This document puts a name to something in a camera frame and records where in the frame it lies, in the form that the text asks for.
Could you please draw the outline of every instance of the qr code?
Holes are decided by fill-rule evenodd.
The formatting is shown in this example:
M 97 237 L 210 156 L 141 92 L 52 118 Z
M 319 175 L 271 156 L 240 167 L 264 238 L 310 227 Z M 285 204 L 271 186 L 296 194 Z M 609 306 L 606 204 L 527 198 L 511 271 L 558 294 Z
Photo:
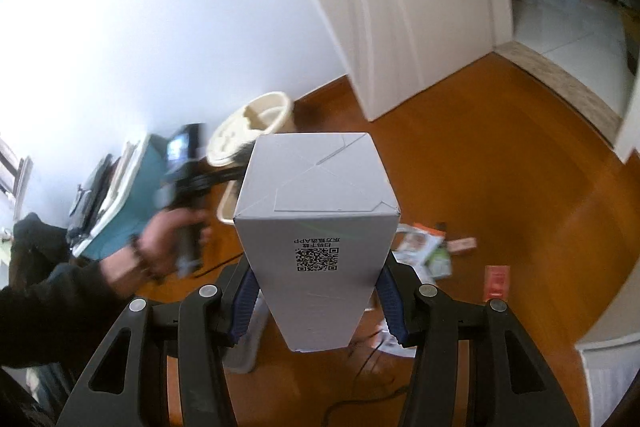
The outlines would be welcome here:
M 299 272 L 315 272 L 338 269 L 339 248 L 298 248 L 296 265 Z

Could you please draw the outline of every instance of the silver screw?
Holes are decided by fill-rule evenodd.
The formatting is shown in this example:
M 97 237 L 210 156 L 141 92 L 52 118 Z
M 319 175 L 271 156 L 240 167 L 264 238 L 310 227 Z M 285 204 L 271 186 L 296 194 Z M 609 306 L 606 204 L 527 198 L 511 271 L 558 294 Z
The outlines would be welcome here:
M 438 289 L 433 284 L 423 284 L 418 288 L 418 292 L 423 297 L 435 297 L 438 294 Z
M 491 299 L 489 302 L 489 306 L 494 312 L 505 312 L 507 311 L 507 303 L 500 299 Z
M 212 284 L 206 284 L 202 288 L 200 288 L 200 291 L 198 291 L 198 293 L 200 294 L 200 297 L 212 297 L 213 295 L 218 293 L 218 288 Z
M 145 306 L 146 306 L 145 299 L 133 299 L 129 303 L 129 309 L 132 312 L 141 312 L 143 309 L 145 309 Z

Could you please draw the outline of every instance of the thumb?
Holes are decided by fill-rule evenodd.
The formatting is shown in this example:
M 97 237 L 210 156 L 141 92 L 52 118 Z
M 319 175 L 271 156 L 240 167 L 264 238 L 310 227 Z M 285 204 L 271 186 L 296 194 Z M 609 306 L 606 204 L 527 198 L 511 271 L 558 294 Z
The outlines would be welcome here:
M 186 207 L 174 208 L 166 213 L 166 223 L 171 229 L 181 229 L 181 227 L 202 223 L 208 215 L 206 210 L 194 210 Z

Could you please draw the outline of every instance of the wooden floor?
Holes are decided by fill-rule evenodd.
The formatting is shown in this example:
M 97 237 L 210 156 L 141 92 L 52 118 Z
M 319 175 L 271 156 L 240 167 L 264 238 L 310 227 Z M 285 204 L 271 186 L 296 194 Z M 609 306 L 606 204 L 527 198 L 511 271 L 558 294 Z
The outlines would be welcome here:
M 640 160 L 620 164 L 572 108 L 493 54 L 373 123 L 348 85 L 297 103 L 296 123 L 304 131 L 370 133 L 402 222 L 445 221 L 450 238 L 478 238 L 478 249 L 455 257 L 453 276 L 441 281 L 453 298 L 479 303 L 484 265 L 511 266 L 509 304 L 587 426 L 586 385 L 573 345 L 640 252 Z M 214 223 L 214 232 L 207 266 L 240 251 L 233 227 Z M 173 301 L 213 280 L 215 274 L 169 280 L 145 294 Z M 377 319 L 367 313 L 356 337 L 373 332 Z M 255 370 L 228 375 L 239 425 L 320 426 L 332 403 L 384 396 L 408 382 L 411 360 L 377 353 L 354 385 L 370 353 L 366 344 L 353 353 L 292 353 L 270 320 Z M 177 423 L 175 370 L 170 378 Z M 341 407 L 329 425 L 395 426 L 403 400 Z

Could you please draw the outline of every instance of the bracelet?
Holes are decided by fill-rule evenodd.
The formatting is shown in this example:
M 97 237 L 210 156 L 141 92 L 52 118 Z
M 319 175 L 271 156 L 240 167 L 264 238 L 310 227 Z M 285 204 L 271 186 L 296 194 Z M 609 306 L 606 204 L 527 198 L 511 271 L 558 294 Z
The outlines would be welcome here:
M 132 233 L 129 236 L 129 246 L 133 251 L 133 256 L 136 258 L 136 260 L 138 261 L 138 264 L 140 265 L 140 269 L 142 270 L 142 275 L 147 280 L 151 279 L 156 281 L 157 283 L 161 283 L 164 280 L 164 277 L 161 277 L 153 273 L 153 271 L 151 270 L 151 267 L 149 266 L 149 263 L 146 261 L 146 259 L 142 255 L 142 252 L 140 251 L 138 240 L 139 240 L 139 236 L 137 233 Z

